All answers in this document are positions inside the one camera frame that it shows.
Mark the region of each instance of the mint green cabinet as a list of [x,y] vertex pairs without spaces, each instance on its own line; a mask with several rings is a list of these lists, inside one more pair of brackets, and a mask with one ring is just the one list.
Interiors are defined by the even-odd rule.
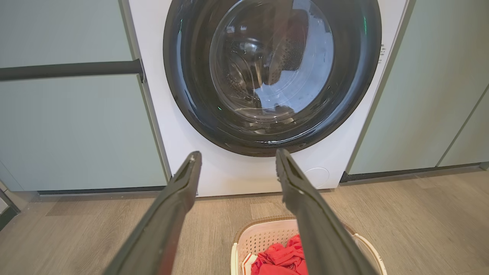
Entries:
[[0,82],[11,191],[166,185],[136,75]]
[[488,85],[488,30],[489,1],[415,2],[347,173],[439,163]]
[[443,157],[440,166],[487,161],[489,161],[489,94],[485,92]]
[[0,68],[133,59],[118,0],[2,0],[0,49]]

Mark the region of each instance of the wooden floor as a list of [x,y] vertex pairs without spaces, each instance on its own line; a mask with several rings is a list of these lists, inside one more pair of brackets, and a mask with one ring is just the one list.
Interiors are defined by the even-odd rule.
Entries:
[[[322,195],[377,248],[389,275],[489,274],[489,172],[473,167],[377,179]],[[0,232],[0,274],[101,274],[155,196],[30,203]],[[197,199],[173,274],[228,275],[237,231],[285,213],[280,194]]]

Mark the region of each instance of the black door rim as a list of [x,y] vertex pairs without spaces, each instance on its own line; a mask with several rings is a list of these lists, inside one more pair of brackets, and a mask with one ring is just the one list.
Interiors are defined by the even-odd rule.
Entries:
[[[163,36],[166,77],[173,97],[189,123],[205,138],[228,151],[273,157],[277,148],[291,153],[335,131],[353,113],[370,86],[381,46],[376,0],[311,0],[331,27],[334,58],[321,94],[294,114],[294,125],[276,133],[257,133],[226,108],[212,81],[209,51],[222,16],[235,0],[173,0]],[[327,98],[326,91],[338,94]]]

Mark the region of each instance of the washing machine door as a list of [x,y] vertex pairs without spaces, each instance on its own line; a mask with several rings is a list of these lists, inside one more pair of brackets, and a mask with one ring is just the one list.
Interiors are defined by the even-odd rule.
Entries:
[[163,57],[175,101],[200,134],[272,157],[315,144],[351,115],[380,39],[376,0],[173,0]]

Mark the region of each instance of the clothes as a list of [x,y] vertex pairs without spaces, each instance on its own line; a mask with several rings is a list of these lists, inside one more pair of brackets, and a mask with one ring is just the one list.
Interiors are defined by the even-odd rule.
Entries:
[[266,251],[258,253],[251,265],[252,275],[308,275],[304,251],[299,235],[287,242],[287,247],[273,244]]
[[251,253],[244,258],[244,261],[241,264],[241,271],[243,272],[243,275],[251,275],[251,265],[255,262],[256,258],[258,258],[258,256]]

